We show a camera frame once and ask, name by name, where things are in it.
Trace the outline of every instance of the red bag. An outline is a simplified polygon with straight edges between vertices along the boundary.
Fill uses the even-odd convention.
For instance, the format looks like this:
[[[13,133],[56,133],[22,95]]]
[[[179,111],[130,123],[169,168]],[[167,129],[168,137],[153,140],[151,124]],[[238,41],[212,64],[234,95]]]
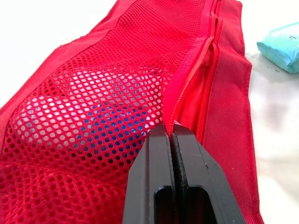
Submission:
[[[119,0],[0,110],[3,223],[121,223],[150,129],[190,128],[259,213],[240,2]]]

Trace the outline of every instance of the zipper track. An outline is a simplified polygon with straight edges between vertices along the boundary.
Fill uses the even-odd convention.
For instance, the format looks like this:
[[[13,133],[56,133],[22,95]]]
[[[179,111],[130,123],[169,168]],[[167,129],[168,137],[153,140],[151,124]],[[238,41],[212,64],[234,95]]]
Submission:
[[[202,139],[203,139],[203,131],[204,131],[205,120],[206,120],[207,105],[208,105],[211,85],[213,82],[214,73],[216,70],[216,65],[217,65],[218,57],[219,57],[219,48],[217,45],[218,45],[218,41],[220,38],[221,30],[222,30],[223,20],[217,19],[217,21],[218,22],[217,22],[216,30],[215,30],[215,38],[212,41],[212,48],[213,48],[212,65],[209,69],[206,80],[204,82],[203,92],[202,92],[202,104],[201,104],[201,107],[199,110],[199,116],[198,116],[198,120],[197,120],[198,123],[196,125],[195,136],[199,142],[202,142]]]
[[[209,92],[210,92],[210,87],[213,81],[213,77],[214,77],[214,71],[215,71],[215,67],[218,61],[218,56],[219,56],[219,49],[217,47],[218,44],[218,40],[220,37],[220,31],[222,29],[222,20],[219,20],[218,15],[219,15],[219,11],[220,11],[220,5],[221,5],[221,0],[217,0],[215,5],[214,5],[214,10],[213,12],[211,12],[211,16],[212,16],[212,22],[211,22],[211,31],[210,31],[210,37],[207,39],[205,45],[203,46],[202,52],[207,52],[207,49],[212,45],[213,47],[213,52],[215,52],[215,54],[213,54],[213,58],[212,58],[212,66],[211,69],[209,70],[209,73],[206,77],[206,80],[204,81],[204,87],[203,87],[203,103],[200,105],[200,109],[199,109],[199,116],[198,116],[198,123],[196,125],[196,138],[201,142],[202,140],[202,135],[203,135],[203,129],[204,129],[204,121],[203,119],[205,118],[205,114],[206,114],[206,108],[207,108],[207,103],[208,103],[208,97],[209,97]],[[198,73],[199,68],[202,64],[203,58],[206,56],[206,54],[199,54],[198,58],[196,59],[196,62],[194,63],[188,77],[185,80],[185,83],[183,85],[183,88],[180,91],[180,94],[178,96],[178,99],[174,105],[174,110],[171,114],[171,122],[174,122],[174,116],[177,112],[177,107],[190,83],[190,81],[192,80],[192,78],[194,77],[195,74]]]

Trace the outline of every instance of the zipper teeth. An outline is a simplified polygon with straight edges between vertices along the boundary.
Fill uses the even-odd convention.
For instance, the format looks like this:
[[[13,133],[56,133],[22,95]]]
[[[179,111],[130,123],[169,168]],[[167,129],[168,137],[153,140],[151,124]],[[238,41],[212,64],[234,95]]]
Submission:
[[[204,51],[204,52],[207,51],[207,48],[211,45],[213,39],[215,38],[215,21],[216,21],[216,19],[217,19],[217,18],[215,18],[215,17],[217,17],[218,14],[219,14],[219,8],[220,8],[219,5],[221,4],[221,1],[222,1],[222,0],[217,0],[217,1],[216,1],[215,6],[214,6],[214,7],[215,7],[215,8],[214,8],[214,11],[212,12],[212,15],[211,15],[212,18],[213,18],[213,20],[212,20],[212,26],[214,26],[214,29],[211,30],[211,35],[212,35],[212,37],[209,37],[209,38],[207,39],[206,44],[205,44],[204,47],[203,47],[203,50],[202,50],[202,51]],[[185,90],[187,89],[188,84],[190,83],[190,81],[191,81],[191,79],[193,78],[194,74],[199,70],[200,65],[201,65],[201,61],[202,61],[203,57],[204,57],[203,54],[200,54],[200,55],[199,55],[199,57],[198,57],[198,59],[197,59],[197,61],[196,61],[196,63],[195,63],[195,65],[197,65],[196,69],[195,69],[195,70],[191,70],[190,74],[188,75],[188,77],[187,77],[186,80],[185,80],[184,86],[183,86],[182,90],[180,91],[180,94],[179,94],[179,96],[178,96],[178,99],[177,99],[177,101],[176,101],[176,103],[175,103],[175,105],[174,105],[173,112],[172,112],[172,114],[171,114],[171,119],[170,119],[171,123],[174,122],[174,115],[175,115],[175,112],[176,112],[176,108],[177,108],[177,106],[178,106],[178,104],[179,104],[181,98],[183,97],[183,94],[184,94]],[[167,129],[166,131],[167,131],[167,133],[172,133],[172,126],[168,127],[168,129]]]
[[[212,47],[213,47],[213,57],[212,57],[212,65],[208,71],[208,75],[206,77],[204,86],[203,86],[203,93],[202,93],[202,104],[201,108],[199,110],[199,116],[198,116],[198,123],[197,123],[197,128],[195,132],[196,138],[199,140],[199,142],[202,142],[203,139],[203,129],[204,129],[204,123],[205,123],[205,114],[206,114],[206,106],[208,104],[208,97],[214,77],[214,72],[216,69],[216,65],[218,62],[218,56],[219,56],[219,49],[217,47],[218,40],[220,37],[220,31],[222,29],[222,24],[223,21],[218,19],[217,27],[215,29],[215,39],[212,42]]]
[[[206,49],[210,46],[211,41],[212,41],[212,38],[207,39],[206,44],[204,45],[204,48],[203,48],[202,51],[206,51]],[[204,57],[204,55],[200,54],[200,56],[198,57],[197,62],[195,64],[198,64],[198,62],[201,62],[203,57]],[[199,67],[200,67],[200,65],[195,70],[192,69],[190,74],[186,78],[184,86],[183,86],[182,90],[180,91],[178,99],[177,99],[177,101],[174,105],[174,109],[173,109],[173,112],[171,114],[171,119],[170,119],[171,123],[174,122],[174,115],[175,115],[175,112],[176,112],[176,108],[178,107],[178,104],[179,104],[181,98],[183,97],[183,94],[184,94],[185,90],[187,89],[188,84],[190,83],[190,81],[193,78],[194,74],[199,70]],[[172,127],[170,127],[170,129],[168,128],[167,133],[172,133]]]

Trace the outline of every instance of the white surface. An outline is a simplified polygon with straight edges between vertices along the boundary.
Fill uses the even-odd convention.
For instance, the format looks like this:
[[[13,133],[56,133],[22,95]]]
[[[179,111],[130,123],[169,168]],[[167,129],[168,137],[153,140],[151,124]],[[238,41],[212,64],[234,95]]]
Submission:
[[[87,34],[115,0],[0,1],[0,107],[59,45]],[[243,0],[250,105],[261,214],[266,224],[299,214],[299,75],[283,72],[256,47],[269,30],[299,20],[294,0]]]

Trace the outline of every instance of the blue object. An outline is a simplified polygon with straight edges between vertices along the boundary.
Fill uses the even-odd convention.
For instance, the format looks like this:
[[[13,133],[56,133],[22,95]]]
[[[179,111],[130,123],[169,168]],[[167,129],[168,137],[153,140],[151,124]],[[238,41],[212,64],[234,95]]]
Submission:
[[[280,68],[299,72],[299,22],[275,29],[257,42],[260,52]]]

